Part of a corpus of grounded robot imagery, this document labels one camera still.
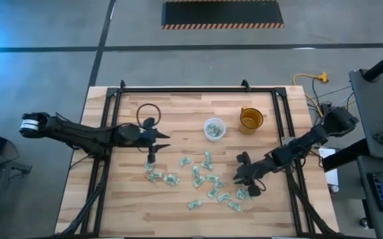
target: wooden table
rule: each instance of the wooden table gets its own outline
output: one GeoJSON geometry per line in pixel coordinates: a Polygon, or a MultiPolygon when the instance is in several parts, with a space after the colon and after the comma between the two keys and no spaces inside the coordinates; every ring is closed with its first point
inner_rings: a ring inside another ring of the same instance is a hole
{"type": "MultiPolygon", "coordinates": [[[[311,128],[303,89],[300,86],[286,88],[295,132],[301,136],[311,128]]],[[[100,126],[106,89],[90,88],[82,118],[84,125],[100,126]]],[[[176,175],[181,181],[176,187],[161,179],[152,183],[147,180],[143,168],[146,153],[140,153],[137,149],[115,148],[100,236],[295,236],[285,173],[267,174],[262,179],[267,191],[252,200],[236,199],[237,186],[232,184],[238,166],[238,154],[247,151],[251,159],[256,161],[279,146],[271,94],[122,94],[117,123],[135,123],[137,108],[144,103],[160,107],[162,118],[157,129],[171,136],[170,139],[157,142],[171,143],[172,146],[156,154],[155,170],[162,171],[164,175],[176,175]],[[257,108],[264,115],[264,124],[254,135],[242,135],[238,131],[242,106],[257,108]],[[225,136],[214,143],[208,141],[202,131],[203,123],[211,117],[221,118],[228,127],[225,136]],[[213,183],[204,182],[197,189],[192,185],[192,165],[200,165],[205,151],[212,154],[213,170],[207,172],[200,167],[200,174],[218,175],[227,182],[227,187],[221,188],[218,195],[231,192],[233,201],[240,202],[243,212],[228,208],[227,202],[210,200],[206,193],[213,188],[213,183]],[[192,163],[179,167],[179,159],[187,155],[191,156],[192,163]],[[196,199],[201,200],[202,205],[189,210],[187,203],[196,199]]],[[[287,132],[283,108],[281,114],[287,132]]],[[[156,111],[143,108],[141,120],[149,116],[157,118],[156,111]]],[[[75,152],[72,162],[83,156],[83,152],[75,152]]],[[[56,232],[63,231],[84,205],[91,168],[92,160],[86,159],[70,171],[56,232]]],[[[311,203],[327,224],[333,230],[338,230],[324,172],[318,167],[318,158],[307,158],[304,174],[311,203]]],[[[305,228],[303,207],[299,206],[305,228]]],[[[93,225],[93,215],[91,218],[90,224],[93,225]]]]}

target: yellow cable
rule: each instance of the yellow cable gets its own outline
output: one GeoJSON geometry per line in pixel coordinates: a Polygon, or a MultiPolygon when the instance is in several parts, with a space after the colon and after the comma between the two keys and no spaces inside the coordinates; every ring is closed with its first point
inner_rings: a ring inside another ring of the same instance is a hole
{"type": "MultiPolygon", "coordinates": [[[[314,76],[314,75],[309,75],[309,74],[296,74],[293,76],[293,85],[295,86],[296,85],[296,77],[298,76],[306,76],[306,77],[310,77],[310,78],[316,78],[316,79],[320,79],[320,76],[314,76]]],[[[307,94],[305,94],[305,97],[308,99],[308,100],[311,100],[313,105],[316,107],[317,111],[318,111],[318,114],[320,117],[323,117],[323,113],[321,112],[321,109],[319,108],[319,106],[317,105],[317,103],[315,103],[315,101],[309,97],[307,94]]]]}

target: black metal frame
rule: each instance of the black metal frame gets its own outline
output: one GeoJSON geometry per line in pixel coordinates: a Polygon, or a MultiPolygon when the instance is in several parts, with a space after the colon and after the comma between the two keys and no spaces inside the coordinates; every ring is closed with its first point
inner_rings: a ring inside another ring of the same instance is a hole
{"type": "MultiPolygon", "coordinates": [[[[115,97],[115,106],[114,106],[114,113],[112,116],[112,122],[111,125],[115,126],[117,121],[117,114],[115,112],[119,111],[120,106],[120,100],[121,95],[123,93],[173,93],[173,92],[186,92],[186,93],[193,93],[193,92],[247,92],[247,93],[270,93],[272,95],[273,100],[273,107],[275,112],[275,120],[277,122],[277,130],[278,130],[278,136],[280,143],[282,143],[282,137],[285,136],[284,133],[284,127],[281,120],[281,112],[279,109],[279,103],[278,103],[278,97],[281,97],[283,100],[283,107],[285,110],[285,118],[287,121],[287,128],[289,131],[289,135],[291,137],[295,136],[294,128],[293,128],[293,122],[291,119],[291,112],[289,108],[289,104],[287,101],[287,93],[285,88],[251,88],[250,85],[246,80],[242,81],[241,86],[238,87],[197,87],[197,88],[187,88],[187,87],[172,87],[172,88],[126,88],[124,81],[121,81],[121,85],[119,88],[108,88],[106,92],[106,100],[104,102],[104,109],[102,114],[102,120],[101,120],[101,126],[106,126],[106,122],[108,119],[108,112],[109,107],[111,104],[111,100],[113,97],[115,97]]],[[[79,234],[74,234],[75,231],[78,228],[78,225],[73,228],[68,228],[68,231],[64,231],[63,234],[56,234],[54,235],[55,238],[93,238],[98,237],[100,233],[100,225],[101,225],[101,219],[102,219],[102,213],[103,213],[103,206],[104,206],[104,197],[106,193],[106,185],[108,181],[108,173],[110,169],[110,161],[111,161],[111,155],[112,155],[112,149],[107,150],[105,155],[101,158],[94,159],[94,163],[92,165],[91,170],[91,176],[90,176],[90,184],[88,187],[88,194],[87,194],[87,200],[84,208],[80,211],[80,215],[76,217],[76,222],[82,222],[82,226],[80,229],[79,234]],[[104,162],[104,168],[102,172],[102,176],[100,179],[100,182],[96,186],[97,181],[97,174],[98,169],[100,167],[100,162],[104,162]],[[94,227],[92,231],[90,232],[88,230],[89,228],[89,219],[90,219],[90,210],[95,202],[95,200],[98,198],[98,205],[96,209],[96,219],[94,221],[94,227]]],[[[303,170],[302,165],[300,161],[296,162],[296,171],[298,176],[298,183],[300,189],[303,191],[303,194],[305,197],[307,197],[307,189],[305,184],[305,178],[303,176],[303,170]]],[[[291,172],[291,168],[288,167],[286,169],[286,177],[287,177],[287,184],[289,184],[289,180],[293,178],[293,173],[291,172]]],[[[293,213],[293,219],[295,224],[295,230],[296,234],[299,235],[300,233],[303,233],[302,226],[301,226],[301,220],[299,216],[299,209],[297,206],[297,200],[296,196],[291,190],[291,187],[289,185],[289,194],[290,194],[290,202],[291,202],[291,210],[293,213]]],[[[309,213],[305,210],[305,216],[307,218],[307,224],[308,224],[308,230],[310,234],[315,233],[315,229],[313,226],[313,221],[311,217],[309,216],[309,213]]]]}

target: plastic container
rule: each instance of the plastic container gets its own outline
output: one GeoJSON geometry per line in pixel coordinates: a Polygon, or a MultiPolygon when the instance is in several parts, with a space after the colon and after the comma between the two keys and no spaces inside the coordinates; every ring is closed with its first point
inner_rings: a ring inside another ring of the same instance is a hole
{"type": "Polygon", "coordinates": [[[210,141],[212,142],[215,142],[215,141],[218,141],[219,139],[222,138],[222,136],[224,136],[225,132],[226,132],[226,125],[225,123],[221,120],[221,119],[218,119],[218,118],[209,118],[208,120],[206,120],[206,122],[204,123],[203,125],[203,131],[204,131],[204,135],[206,136],[207,139],[209,139],[210,141]],[[222,130],[222,133],[218,136],[218,137],[213,137],[213,136],[210,136],[207,132],[206,132],[206,129],[207,127],[214,123],[215,125],[217,125],[218,127],[221,128],[222,130]]]}

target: concrete floor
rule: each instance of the concrete floor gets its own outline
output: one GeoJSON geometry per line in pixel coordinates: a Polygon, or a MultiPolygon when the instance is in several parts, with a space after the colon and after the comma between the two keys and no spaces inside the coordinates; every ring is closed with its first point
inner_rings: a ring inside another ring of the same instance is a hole
{"type": "MultiPolygon", "coordinates": [[[[383,43],[383,0],[278,1],[284,29],[162,31],[162,0],[117,0],[106,45],[383,43]]],[[[0,47],[98,46],[109,2],[0,0],[0,47]]],[[[382,58],[383,48],[105,52],[96,85],[117,86],[121,79],[130,86],[237,85],[242,79],[288,85],[294,74],[327,72],[330,82],[315,86],[325,94],[349,86],[350,70],[370,68],[382,58]]],[[[33,165],[28,177],[12,180],[0,200],[0,238],[53,233],[72,151],[53,140],[21,137],[21,114],[59,112],[78,121],[95,59],[95,52],[0,53],[0,135],[15,143],[19,162],[33,165]]],[[[311,79],[298,83],[314,96],[311,79]]],[[[350,93],[321,101],[343,106],[350,93]]],[[[355,105],[350,111],[358,115],[355,105]]],[[[342,148],[360,138],[359,125],[328,146],[342,148]]],[[[355,173],[352,167],[339,172],[355,173]]],[[[373,236],[357,224],[363,217],[360,201],[343,198],[333,199],[341,232],[373,236]]]]}

